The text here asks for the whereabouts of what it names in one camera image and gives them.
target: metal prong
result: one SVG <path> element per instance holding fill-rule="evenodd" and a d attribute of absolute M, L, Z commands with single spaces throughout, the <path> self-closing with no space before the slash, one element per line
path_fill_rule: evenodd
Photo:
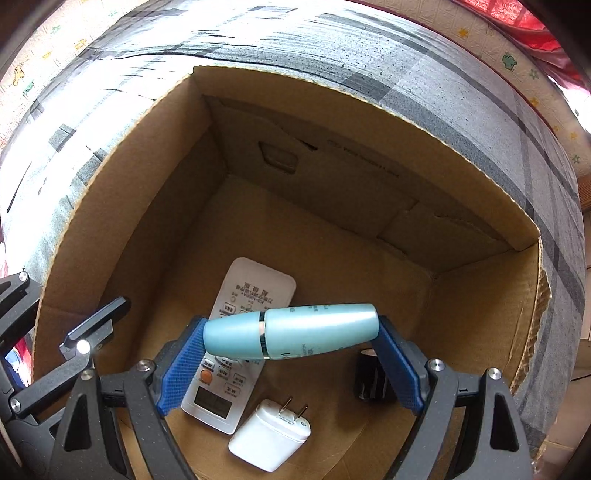
<path fill-rule="evenodd" d="M 279 413 L 283 413 L 283 411 L 284 411 L 284 410 L 287 408 L 287 406 L 290 404 L 290 401 L 291 401 L 291 399 L 292 399 L 292 397 L 289 397 L 289 398 L 287 399 L 287 401 L 285 402 L 285 405 L 283 405 L 283 406 L 281 407 L 281 410 L 279 411 Z"/>
<path fill-rule="evenodd" d="M 304 412 L 306 410 L 308 410 L 308 404 L 304 405 L 304 408 L 302 408 L 300 410 L 300 412 L 296 415 L 296 417 L 294 418 L 294 421 L 296 421 L 297 419 L 299 419 L 304 414 Z"/>

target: plaid fabric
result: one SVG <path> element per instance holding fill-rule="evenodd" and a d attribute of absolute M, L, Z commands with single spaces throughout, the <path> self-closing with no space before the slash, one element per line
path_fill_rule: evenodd
<path fill-rule="evenodd" d="M 552 299 L 515 400 L 532 450 L 556 416 L 584 307 L 576 178 L 504 79 L 438 34 L 348 2 L 158 0 L 121 18 L 45 88 L 1 158 L 8 265 L 43 281 L 73 205 L 134 122 L 195 64 L 256 64 L 354 90 L 478 166 L 541 231 Z"/>

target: light blue bottle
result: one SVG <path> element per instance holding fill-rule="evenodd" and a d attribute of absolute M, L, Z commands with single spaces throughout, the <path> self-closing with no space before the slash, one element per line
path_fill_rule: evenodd
<path fill-rule="evenodd" d="M 210 320 L 203 341 L 208 353 L 216 356 L 295 358 L 373 340 L 378 323 L 370 303 L 287 307 Z"/>

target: frog pattern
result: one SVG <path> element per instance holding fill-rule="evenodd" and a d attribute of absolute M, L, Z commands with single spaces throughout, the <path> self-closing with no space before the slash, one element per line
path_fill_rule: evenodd
<path fill-rule="evenodd" d="M 515 70 L 515 65 L 517 65 L 517 60 L 515 60 L 511 54 L 505 53 L 505 55 L 503 55 L 502 60 L 503 60 L 503 63 L 505 64 L 505 68 L 507 70 L 510 70 L 512 72 Z"/>

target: remote control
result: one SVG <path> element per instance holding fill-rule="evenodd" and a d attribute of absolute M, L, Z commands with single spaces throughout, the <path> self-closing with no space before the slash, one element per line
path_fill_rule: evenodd
<path fill-rule="evenodd" d="M 241 257 L 232 262 L 217 294 L 210 320 L 235 313 L 288 307 L 296 281 L 277 270 Z M 189 415 L 232 434 L 265 364 L 206 353 L 183 398 Z"/>

